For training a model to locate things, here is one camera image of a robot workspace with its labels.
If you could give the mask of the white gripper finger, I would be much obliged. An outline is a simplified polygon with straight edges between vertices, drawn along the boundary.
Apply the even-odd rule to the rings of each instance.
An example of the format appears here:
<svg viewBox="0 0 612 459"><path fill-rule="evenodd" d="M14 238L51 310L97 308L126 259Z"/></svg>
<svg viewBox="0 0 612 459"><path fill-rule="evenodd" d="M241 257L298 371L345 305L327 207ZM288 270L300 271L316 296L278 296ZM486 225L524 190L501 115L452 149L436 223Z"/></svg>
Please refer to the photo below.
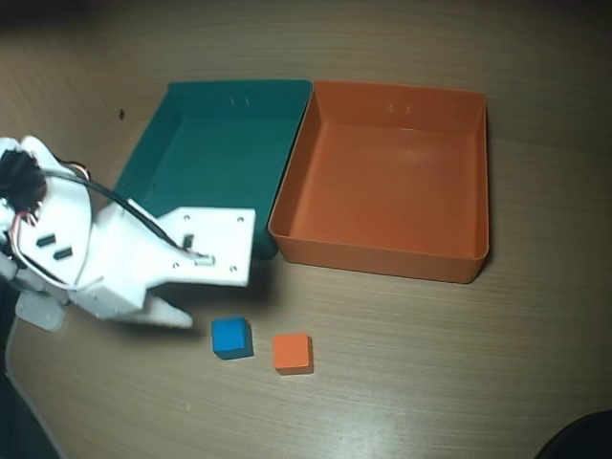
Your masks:
<svg viewBox="0 0 612 459"><path fill-rule="evenodd" d="M168 328L190 329L193 318L190 314L171 305L161 297L149 295L141 310L141 323Z"/></svg>

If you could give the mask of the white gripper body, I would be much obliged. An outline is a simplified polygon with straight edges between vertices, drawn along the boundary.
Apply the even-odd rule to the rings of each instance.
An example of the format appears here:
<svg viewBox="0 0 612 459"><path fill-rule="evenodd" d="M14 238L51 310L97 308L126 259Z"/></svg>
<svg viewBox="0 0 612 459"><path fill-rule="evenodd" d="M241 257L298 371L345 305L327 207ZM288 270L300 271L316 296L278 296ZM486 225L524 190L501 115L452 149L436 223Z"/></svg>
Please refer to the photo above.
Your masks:
<svg viewBox="0 0 612 459"><path fill-rule="evenodd" d="M87 255L71 301L102 320L141 321L172 247L117 204L95 218Z"/></svg>

